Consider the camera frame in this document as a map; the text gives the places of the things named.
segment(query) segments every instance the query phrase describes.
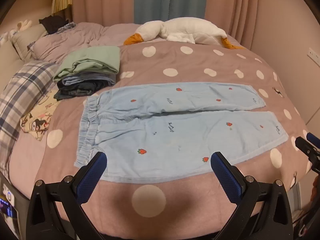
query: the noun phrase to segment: strawberry print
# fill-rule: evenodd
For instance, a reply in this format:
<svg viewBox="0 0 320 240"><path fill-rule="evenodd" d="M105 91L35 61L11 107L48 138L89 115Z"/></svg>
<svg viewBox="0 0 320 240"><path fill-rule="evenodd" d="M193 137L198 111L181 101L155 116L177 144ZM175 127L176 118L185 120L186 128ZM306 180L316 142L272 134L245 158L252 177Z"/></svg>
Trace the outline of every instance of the strawberry print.
<svg viewBox="0 0 320 240"><path fill-rule="evenodd" d="M147 153L147 151L145 149L138 149L138 153L139 154L145 154L145 153Z"/></svg>

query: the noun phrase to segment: folded dark jeans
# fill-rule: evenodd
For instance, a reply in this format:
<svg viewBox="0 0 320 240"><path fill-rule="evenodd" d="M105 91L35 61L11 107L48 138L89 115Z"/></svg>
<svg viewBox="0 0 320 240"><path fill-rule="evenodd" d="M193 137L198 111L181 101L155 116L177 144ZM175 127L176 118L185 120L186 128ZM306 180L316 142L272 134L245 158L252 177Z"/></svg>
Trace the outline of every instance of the folded dark jeans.
<svg viewBox="0 0 320 240"><path fill-rule="evenodd" d="M59 91L54 95L57 101L74 97L91 96L100 89L109 85L107 80L87 80L77 84L65 86L62 81L57 83Z"/></svg>

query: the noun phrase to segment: blue gripper pad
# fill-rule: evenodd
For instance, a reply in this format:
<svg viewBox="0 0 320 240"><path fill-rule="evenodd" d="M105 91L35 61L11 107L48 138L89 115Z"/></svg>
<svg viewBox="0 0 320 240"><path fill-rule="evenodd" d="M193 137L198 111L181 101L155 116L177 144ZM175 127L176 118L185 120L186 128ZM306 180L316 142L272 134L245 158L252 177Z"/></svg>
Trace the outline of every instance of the blue gripper pad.
<svg viewBox="0 0 320 240"><path fill-rule="evenodd" d="M314 136L311 132L307 133L307 140L320 149L320 139Z"/></svg>
<svg viewBox="0 0 320 240"><path fill-rule="evenodd" d="M79 205L87 203L107 167L107 156L103 152L98 152L96 155L98 156L94 156L86 165L89 169L76 186L76 199Z"/></svg>
<svg viewBox="0 0 320 240"><path fill-rule="evenodd" d="M217 176L224 192L231 203L239 204L241 201L242 189L236 178L232 175L230 169L215 152L211 155L210 163L214 174Z"/></svg>

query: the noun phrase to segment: polka dot blanket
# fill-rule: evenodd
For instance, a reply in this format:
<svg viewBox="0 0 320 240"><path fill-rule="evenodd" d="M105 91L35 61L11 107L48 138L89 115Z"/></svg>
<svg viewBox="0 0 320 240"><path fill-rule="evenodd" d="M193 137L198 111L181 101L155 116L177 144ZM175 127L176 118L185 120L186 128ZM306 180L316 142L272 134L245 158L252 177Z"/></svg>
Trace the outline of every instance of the polka dot blanket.
<svg viewBox="0 0 320 240"><path fill-rule="evenodd" d="M243 175L272 183L281 179L287 190L310 169L295 145L306 126L287 97L277 74L247 49L181 42L141 43L121 47L120 73L112 88L181 82L222 82L251 85L289 139L254 158L236 164ZM110 88L100 90L97 95ZM49 126L47 147L36 180L46 183L74 175L79 123L87 98L63 100ZM145 154L139 149L137 154ZM154 184L100 180L82 206L97 230L129 239L186 239L220 230L234 211L215 174L208 172ZM67 216L58 203L63 219Z"/></svg>

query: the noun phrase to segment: wall outlet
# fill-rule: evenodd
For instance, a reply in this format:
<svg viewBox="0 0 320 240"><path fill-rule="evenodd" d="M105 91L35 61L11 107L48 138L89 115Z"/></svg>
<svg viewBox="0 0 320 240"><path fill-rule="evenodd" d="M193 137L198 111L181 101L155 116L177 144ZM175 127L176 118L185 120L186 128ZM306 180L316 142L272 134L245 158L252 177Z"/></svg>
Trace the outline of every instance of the wall outlet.
<svg viewBox="0 0 320 240"><path fill-rule="evenodd" d="M309 48L307 55L320 67L320 56L313 49Z"/></svg>

